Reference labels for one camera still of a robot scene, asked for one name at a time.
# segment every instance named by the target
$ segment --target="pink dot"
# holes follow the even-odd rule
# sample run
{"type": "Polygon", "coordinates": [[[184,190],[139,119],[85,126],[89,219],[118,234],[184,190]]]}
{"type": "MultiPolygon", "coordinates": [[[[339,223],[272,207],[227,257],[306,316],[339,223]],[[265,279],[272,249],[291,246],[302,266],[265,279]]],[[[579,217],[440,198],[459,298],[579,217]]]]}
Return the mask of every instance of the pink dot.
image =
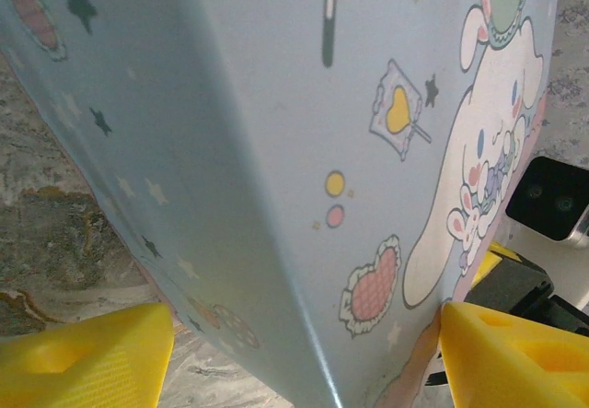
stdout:
{"type": "Polygon", "coordinates": [[[343,223],[343,217],[343,206],[336,204],[328,210],[325,221],[329,228],[337,228],[343,223]]]}

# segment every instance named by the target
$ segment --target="cartoon bunny head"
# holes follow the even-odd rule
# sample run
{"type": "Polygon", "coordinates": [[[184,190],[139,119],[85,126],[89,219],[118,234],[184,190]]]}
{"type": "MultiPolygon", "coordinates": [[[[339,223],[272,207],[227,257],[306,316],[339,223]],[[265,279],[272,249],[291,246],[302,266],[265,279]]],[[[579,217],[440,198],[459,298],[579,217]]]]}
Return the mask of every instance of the cartoon bunny head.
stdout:
{"type": "MultiPolygon", "coordinates": [[[[467,24],[468,29],[484,29],[482,17],[470,20],[479,24],[467,24]]],[[[485,189],[491,185],[490,170],[508,173],[518,161],[519,141],[525,133],[521,124],[517,131],[515,125],[525,109],[536,102],[543,66],[543,58],[535,52],[534,32],[528,19],[509,44],[502,49],[487,47],[480,60],[474,84],[458,112],[464,133],[463,181],[478,193],[479,201],[489,194],[485,189]]]]}
{"type": "Polygon", "coordinates": [[[462,209],[450,212],[447,219],[448,231],[456,240],[462,241],[462,249],[470,251],[473,243],[479,238],[480,210],[473,205],[467,186],[460,189],[462,209]]]}
{"type": "Polygon", "coordinates": [[[481,6],[474,6],[468,12],[463,29],[460,63],[465,71],[472,64],[477,42],[489,44],[494,49],[501,49],[509,44],[521,24],[525,0],[480,2],[481,6]]]}

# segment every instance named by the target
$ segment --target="black device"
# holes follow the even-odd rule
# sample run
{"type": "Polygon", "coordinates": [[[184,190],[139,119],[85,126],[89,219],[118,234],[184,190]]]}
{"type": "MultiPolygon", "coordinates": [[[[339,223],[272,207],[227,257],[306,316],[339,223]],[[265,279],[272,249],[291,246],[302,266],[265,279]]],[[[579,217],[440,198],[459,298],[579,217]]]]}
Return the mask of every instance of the black device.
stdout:
{"type": "Polygon", "coordinates": [[[534,158],[506,213],[555,242],[589,246],[589,170],[548,157],[534,158]]]}

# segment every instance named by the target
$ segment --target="pink heart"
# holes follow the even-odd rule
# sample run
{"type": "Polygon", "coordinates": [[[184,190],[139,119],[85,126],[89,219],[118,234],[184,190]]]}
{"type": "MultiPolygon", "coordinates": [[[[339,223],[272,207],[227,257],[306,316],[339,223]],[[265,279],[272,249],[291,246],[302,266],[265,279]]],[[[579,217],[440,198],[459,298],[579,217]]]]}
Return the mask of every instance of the pink heart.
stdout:
{"type": "Polygon", "coordinates": [[[370,321],[386,308],[396,277],[397,254],[389,247],[352,291],[352,314],[357,321],[370,321]]]}

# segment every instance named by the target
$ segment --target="lollipop illustration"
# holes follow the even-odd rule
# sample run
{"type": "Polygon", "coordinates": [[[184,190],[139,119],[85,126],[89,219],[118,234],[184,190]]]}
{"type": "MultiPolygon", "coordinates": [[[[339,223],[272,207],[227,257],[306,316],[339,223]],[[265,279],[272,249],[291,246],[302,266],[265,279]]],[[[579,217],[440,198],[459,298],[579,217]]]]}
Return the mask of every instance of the lollipop illustration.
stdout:
{"type": "Polygon", "coordinates": [[[55,29],[49,10],[41,0],[8,0],[27,33],[54,61],[65,58],[65,47],[55,29]]]}
{"type": "Polygon", "coordinates": [[[380,79],[373,104],[370,132],[393,146],[405,160],[411,138],[418,134],[428,144],[432,138],[417,124],[422,113],[422,95],[400,69],[395,60],[380,79]]]}

